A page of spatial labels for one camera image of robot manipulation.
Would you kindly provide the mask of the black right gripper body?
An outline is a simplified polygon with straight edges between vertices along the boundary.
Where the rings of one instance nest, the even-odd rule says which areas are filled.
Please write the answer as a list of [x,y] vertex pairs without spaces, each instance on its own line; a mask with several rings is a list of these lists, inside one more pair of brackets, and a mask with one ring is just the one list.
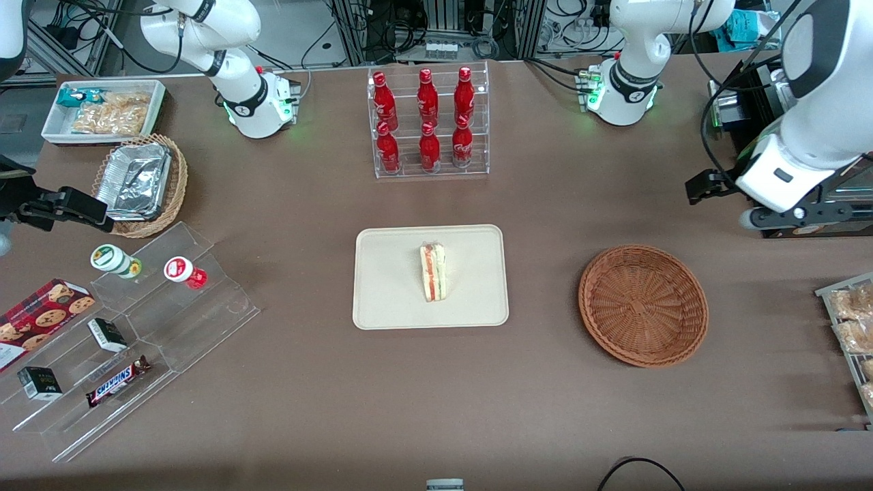
[[35,200],[35,169],[17,164],[1,155],[1,220],[16,221],[14,215]]

